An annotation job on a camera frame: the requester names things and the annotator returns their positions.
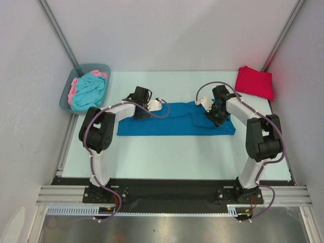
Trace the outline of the dark blue t shirt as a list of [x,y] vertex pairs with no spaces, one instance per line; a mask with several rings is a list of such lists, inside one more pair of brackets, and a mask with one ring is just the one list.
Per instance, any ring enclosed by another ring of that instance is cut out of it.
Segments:
[[236,128],[230,119],[217,127],[205,116],[203,107],[193,101],[188,103],[170,103],[170,108],[163,104],[162,109],[155,111],[158,116],[170,114],[166,118],[132,117],[123,119],[118,124],[119,136],[219,136],[234,135]]

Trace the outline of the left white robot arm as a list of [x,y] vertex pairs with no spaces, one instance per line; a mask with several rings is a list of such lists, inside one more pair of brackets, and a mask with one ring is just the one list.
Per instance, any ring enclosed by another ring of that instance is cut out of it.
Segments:
[[78,138],[89,153],[90,183],[96,187],[94,196],[100,202],[107,202],[112,196],[112,190],[106,186],[110,176],[104,172],[100,157],[112,143],[114,127],[126,118],[150,117],[151,97],[151,90],[137,86],[121,103],[102,109],[90,107],[86,113]]

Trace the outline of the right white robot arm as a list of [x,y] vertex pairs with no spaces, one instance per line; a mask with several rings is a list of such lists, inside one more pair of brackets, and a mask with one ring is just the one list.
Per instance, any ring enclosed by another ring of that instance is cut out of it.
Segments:
[[205,109],[205,116],[217,127],[233,115],[246,126],[246,151],[248,160],[242,173],[236,178],[229,198],[242,204],[258,194],[259,180],[268,164],[282,154],[285,145],[277,115],[263,115],[248,105],[236,92],[230,93],[224,85],[212,90],[214,100],[203,97],[196,101]]

